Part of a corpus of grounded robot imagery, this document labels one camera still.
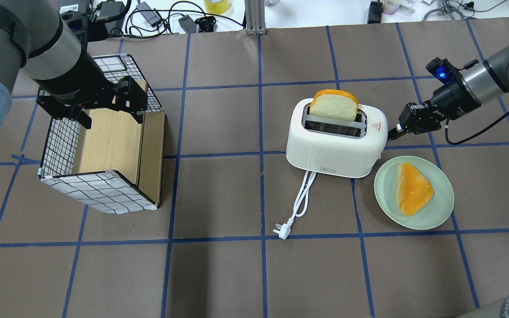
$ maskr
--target white label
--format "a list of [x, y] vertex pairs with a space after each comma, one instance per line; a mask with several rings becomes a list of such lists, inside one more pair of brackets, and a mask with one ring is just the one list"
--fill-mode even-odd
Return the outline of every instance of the white label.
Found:
[[64, 12], [67, 12], [67, 11], [77, 11], [79, 7], [79, 4], [72, 4], [71, 6], [63, 6], [60, 8], [60, 13], [63, 14]]

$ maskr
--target toaster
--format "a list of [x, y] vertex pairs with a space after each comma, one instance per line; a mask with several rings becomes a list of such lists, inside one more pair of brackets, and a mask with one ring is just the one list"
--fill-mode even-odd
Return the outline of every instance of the toaster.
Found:
[[386, 116], [359, 104], [355, 121], [309, 114], [313, 98], [301, 100], [289, 125], [286, 158], [294, 167], [361, 178], [370, 173], [388, 139]]

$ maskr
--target plate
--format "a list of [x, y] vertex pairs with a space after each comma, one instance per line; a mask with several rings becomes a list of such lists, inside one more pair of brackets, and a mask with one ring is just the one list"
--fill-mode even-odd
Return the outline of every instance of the plate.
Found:
[[[412, 216], [405, 216], [398, 208], [398, 165], [411, 163], [429, 180], [433, 197], [429, 203]], [[455, 194], [447, 176], [430, 161], [412, 155], [390, 159], [378, 169], [374, 177], [374, 195], [382, 211], [394, 222], [414, 230], [429, 230], [442, 225], [451, 215], [455, 205]]]

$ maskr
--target yellow object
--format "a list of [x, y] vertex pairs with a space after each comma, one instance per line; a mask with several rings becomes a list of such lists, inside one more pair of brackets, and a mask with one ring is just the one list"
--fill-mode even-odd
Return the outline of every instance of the yellow object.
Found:
[[406, 216], [420, 211], [433, 197], [433, 187], [410, 163], [398, 165], [398, 207]]
[[359, 101], [353, 94], [338, 89], [324, 89], [313, 97], [309, 114], [355, 121], [358, 107]]
[[204, 4], [209, 14], [224, 14], [231, 6], [230, 0], [204, 0]]

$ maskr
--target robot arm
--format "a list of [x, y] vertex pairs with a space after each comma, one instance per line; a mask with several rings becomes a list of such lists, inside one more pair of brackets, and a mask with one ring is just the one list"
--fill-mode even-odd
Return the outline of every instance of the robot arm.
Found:
[[441, 121], [458, 119], [509, 92], [509, 46], [482, 63], [474, 60], [461, 69], [440, 58], [426, 69], [444, 85], [421, 105], [408, 103], [396, 128], [388, 132], [389, 140], [441, 129]]
[[129, 76], [119, 83], [107, 80], [86, 51], [87, 42], [107, 38], [103, 24], [90, 21], [87, 12], [59, 15], [47, 0], [0, 0], [0, 127], [20, 67], [40, 85], [37, 102], [55, 119], [89, 129], [83, 109], [106, 107], [142, 123], [147, 94]]

